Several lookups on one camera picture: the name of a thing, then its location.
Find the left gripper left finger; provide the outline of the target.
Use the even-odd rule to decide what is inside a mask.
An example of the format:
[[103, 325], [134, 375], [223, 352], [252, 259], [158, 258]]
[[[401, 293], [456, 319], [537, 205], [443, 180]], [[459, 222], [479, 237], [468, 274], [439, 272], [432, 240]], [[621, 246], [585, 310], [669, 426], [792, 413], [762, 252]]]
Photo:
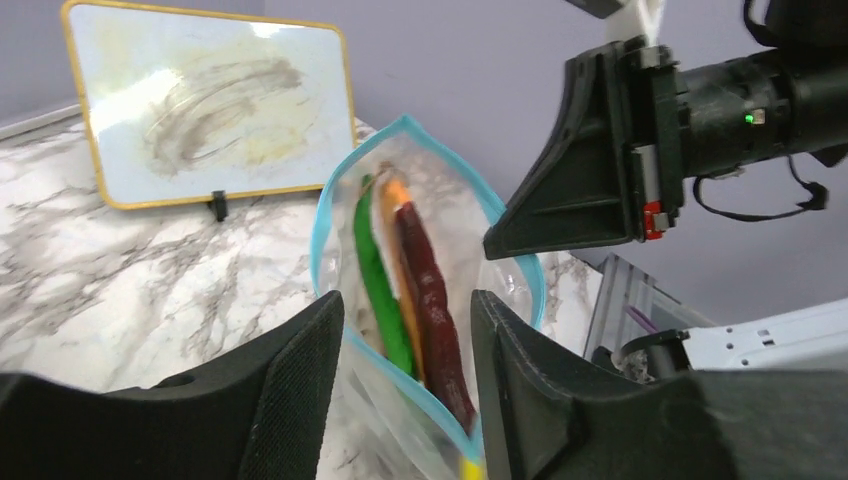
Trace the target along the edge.
[[283, 325], [150, 388], [1, 377], [5, 479], [312, 479], [343, 333], [329, 292]]

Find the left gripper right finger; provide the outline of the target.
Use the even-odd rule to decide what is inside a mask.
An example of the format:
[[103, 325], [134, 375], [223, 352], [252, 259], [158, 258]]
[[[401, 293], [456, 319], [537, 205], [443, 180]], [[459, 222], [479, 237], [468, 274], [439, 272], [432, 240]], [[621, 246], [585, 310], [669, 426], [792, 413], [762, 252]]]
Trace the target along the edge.
[[472, 293], [491, 479], [843, 479], [847, 376], [695, 371], [639, 384]]

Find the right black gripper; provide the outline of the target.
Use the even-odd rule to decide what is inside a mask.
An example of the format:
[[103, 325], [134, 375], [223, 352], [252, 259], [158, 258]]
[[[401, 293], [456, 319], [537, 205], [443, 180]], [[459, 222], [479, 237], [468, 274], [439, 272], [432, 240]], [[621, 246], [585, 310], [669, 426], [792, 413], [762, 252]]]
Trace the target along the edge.
[[686, 179], [701, 183], [773, 158], [847, 155], [847, 5], [753, 3], [760, 51], [681, 70], [641, 39], [565, 64], [550, 137], [483, 239], [489, 260], [655, 240], [674, 226]]

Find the red meat slice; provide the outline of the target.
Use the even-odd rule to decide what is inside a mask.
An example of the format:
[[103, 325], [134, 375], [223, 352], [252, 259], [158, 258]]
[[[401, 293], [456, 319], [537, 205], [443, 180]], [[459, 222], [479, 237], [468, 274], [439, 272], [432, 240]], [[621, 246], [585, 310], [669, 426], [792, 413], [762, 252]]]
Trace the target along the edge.
[[416, 306], [426, 383], [466, 435], [477, 417], [465, 378], [461, 348], [444, 277], [413, 202], [396, 211], [396, 229]]

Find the green chili pepper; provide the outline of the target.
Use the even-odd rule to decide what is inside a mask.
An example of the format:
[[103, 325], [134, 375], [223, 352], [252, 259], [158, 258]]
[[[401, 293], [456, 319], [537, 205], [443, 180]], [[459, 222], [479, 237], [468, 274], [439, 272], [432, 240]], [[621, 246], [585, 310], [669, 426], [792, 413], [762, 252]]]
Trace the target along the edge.
[[373, 176], [360, 180], [360, 196], [353, 214], [353, 235], [360, 275], [377, 323], [386, 358], [418, 380], [417, 363], [398, 301], [382, 262], [372, 227]]

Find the clear zip top bag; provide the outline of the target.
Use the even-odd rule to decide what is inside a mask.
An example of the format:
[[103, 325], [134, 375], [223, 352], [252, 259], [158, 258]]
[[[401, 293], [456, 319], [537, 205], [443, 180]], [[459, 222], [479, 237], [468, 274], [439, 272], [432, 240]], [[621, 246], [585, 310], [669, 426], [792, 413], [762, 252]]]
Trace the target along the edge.
[[386, 479], [485, 475], [471, 297], [496, 294], [538, 327], [546, 285], [535, 256], [486, 257], [503, 202], [408, 116], [354, 150], [320, 196], [311, 241], [319, 293], [345, 306], [342, 410]]

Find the orange squash slice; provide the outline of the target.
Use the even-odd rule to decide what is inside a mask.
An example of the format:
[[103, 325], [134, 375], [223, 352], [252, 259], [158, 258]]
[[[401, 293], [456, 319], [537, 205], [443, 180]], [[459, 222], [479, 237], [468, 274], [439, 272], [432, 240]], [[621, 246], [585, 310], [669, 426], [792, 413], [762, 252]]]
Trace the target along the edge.
[[418, 328], [416, 306], [409, 288], [408, 275], [403, 251], [396, 229], [396, 211], [411, 201], [406, 182], [400, 172], [390, 163], [382, 162], [378, 170], [378, 208], [383, 227], [384, 239], [388, 249], [387, 267], [390, 278], [396, 287], [397, 300], [403, 316], [403, 322], [409, 336], [416, 362], [417, 378], [426, 384], [421, 337]]

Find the wood framed whiteboard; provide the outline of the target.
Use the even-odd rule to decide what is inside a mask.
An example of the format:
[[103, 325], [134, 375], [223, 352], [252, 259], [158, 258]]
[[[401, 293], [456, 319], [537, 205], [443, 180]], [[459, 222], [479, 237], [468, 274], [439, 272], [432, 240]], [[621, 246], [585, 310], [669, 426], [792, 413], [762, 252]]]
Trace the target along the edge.
[[334, 25], [68, 1], [98, 189], [121, 210], [315, 191], [356, 146]]

